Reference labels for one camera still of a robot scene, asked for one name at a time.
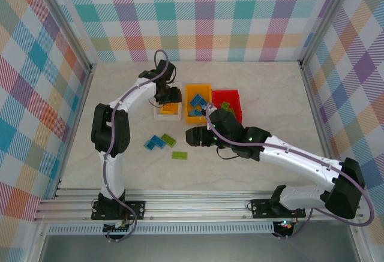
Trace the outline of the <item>orange plastic bin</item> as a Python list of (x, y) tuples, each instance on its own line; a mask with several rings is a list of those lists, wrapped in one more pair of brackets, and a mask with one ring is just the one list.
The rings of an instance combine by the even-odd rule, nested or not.
[(192, 107), (190, 101), (194, 98), (196, 94), (200, 94), (206, 102), (212, 101), (212, 87), (210, 84), (188, 84), (185, 86), (185, 119), (189, 124), (199, 124), (206, 123), (205, 117), (189, 117), (188, 113), (192, 109), (198, 109), (202, 111), (200, 104), (196, 107)]

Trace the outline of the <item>white plastic bin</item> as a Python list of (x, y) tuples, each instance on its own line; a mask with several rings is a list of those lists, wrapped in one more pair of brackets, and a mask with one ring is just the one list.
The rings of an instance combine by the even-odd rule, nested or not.
[(164, 114), (162, 113), (163, 106), (161, 106), (158, 102), (155, 101), (153, 98), (151, 100), (151, 103), (153, 103), (153, 112), (154, 112), (154, 119), (156, 121), (180, 121), (181, 120), (181, 113), (182, 113), (182, 103), (177, 103), (178, 105), (178, 111), (176, 113), (172, 114)]

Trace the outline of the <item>red plastic bin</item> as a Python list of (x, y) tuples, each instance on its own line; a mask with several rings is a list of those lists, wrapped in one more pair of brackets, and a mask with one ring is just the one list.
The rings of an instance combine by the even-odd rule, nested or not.
[(241, 100), (237, 89), (214, 89), (212, 91), (212, 102), (218, 109), (222, 103), (228, 103), (229, 109), (233, 109), (237, 121), (242, 122)]

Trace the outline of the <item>yellow lego window frame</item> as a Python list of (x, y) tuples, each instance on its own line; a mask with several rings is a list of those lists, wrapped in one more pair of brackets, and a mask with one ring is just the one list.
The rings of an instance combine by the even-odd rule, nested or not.
[(179, 109), (178, 103), (168, 103), (165, 104), (161, 109), (162, 115), (177, 115)]

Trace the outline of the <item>black connector board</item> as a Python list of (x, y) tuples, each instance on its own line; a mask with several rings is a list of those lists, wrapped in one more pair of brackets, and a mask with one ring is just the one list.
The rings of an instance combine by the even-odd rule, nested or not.
[(126, 235), (130, 232), (131, 230), (131, 225), (130, 224), (125, 224), (117, 227), (115, 224), (104, 224), (103, 225), (103, 233), (107, 234), (109, 233), (110, 235)]

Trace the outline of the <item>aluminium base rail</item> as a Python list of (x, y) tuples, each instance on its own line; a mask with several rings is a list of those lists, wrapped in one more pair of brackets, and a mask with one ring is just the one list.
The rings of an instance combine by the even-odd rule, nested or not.
[[(91, 203), (98, 189), (58, 188), (51, 199), (41, 200), (34, 222), (90, 222)], [(140, 223), (251, 221), (246, 207), (252, 199), (270, 198), (270, 191), (126, 190), (127, 200), (143, 200)]]

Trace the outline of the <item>aluminium side rail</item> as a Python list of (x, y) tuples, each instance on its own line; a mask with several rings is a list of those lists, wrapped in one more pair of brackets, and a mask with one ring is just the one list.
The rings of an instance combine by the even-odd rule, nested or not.
[(67, 146), (65, 148), (64, 156), (62, 158), (61, 164), (58, 167), (58, 172), (56, 173), (55, 179), (53, 181), (54, 184), (53, 184), (53, 187), (52, 187), (50, 194), (48, 196), (49, 199), (53, 199), (55, 197), (58, 186), (62, 181), (62, 176), (64, 174), (66, 165), (67, 165), (69, 157), (70, 157), (70, 153), (71, 153), (71, 149), (73, 147), (76, 132), (77, 132), (77, 129), (79, 127), (80, 119), (81, 119), (81, 116), (83, 113), (83, 109), (84, 109), (86, 99), (87, 99), (88, 94), (89, 94), (89, 90), (90, 90), (91, 83), (92, 83), (92, 80), (94, 77), (95, 70), (97, 69), (97, 66), (98, 66), (97, 63), (92, 64), (89, 67), (89, 70), (87, 72), (85, 85), (84, 85), (84, 88), (82, 91), (82, 95), (80, 96), (80, 101), (79, 101), (79, 104), (78, 104), (78, 107), (76, 110), (76, 115), (74, 118), (74, 124), (73, 124), (73, 127), (71, 129), (71, 132), (70, 132), (70, 135), (68, 138), (68, 143), (67, 143)]
[(326, 139), (325, 127), (322, 124), (322, 117), (320, 115), (320, 111), (316, 106), (316, 101), (315, 101), (313, 91), (311, 89), (310, 80), (304, 70), (304, 67), (302, 67), (301, 65), (299, 66), (300, 66), (300, 73), (302, 76), (302, 80), (304, 83), (304, 88), (307, 93), (308, 102), (310, 104), (310, 109), (311, 109), (314, 124), (316, 127), (317, 135), (319, 137), (320, 145), (322, 147), (322, 158), (325, 160), (325, 162), (327, 162), (327, 160), (330, 160), (331, 158), (333, 158), (333, 154), (331, 153), (331, 148)]

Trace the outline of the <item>aluminium frame post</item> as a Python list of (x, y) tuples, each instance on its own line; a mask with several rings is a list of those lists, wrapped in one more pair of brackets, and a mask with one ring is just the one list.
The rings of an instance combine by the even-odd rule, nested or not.
[(90, 73), (94, 73), (100, 57), (85, 29), (73, 0), (46, 0), (59, 26), (64, 30), (76, 55)]
[(314, 28), (307, 37), (301, 56), (298, 59), (299, 66), (302, 70), (305, 69), (305, 66), (315, 54), (329, 26), (334, 21), (343, 1), (344, 0), (326, 0), (324, 2)]

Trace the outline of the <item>aluminium frame leg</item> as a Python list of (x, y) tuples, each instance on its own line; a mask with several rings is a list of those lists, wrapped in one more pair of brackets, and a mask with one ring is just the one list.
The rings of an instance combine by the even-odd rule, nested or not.
[(373, 262), (364, 228), (355, 226), (349, 227), (360, 262)]
[(49, 229), (48, 223), (35, 224), (31, 244), (25, 262), (39, 262), (43, 252), (44, 243)]

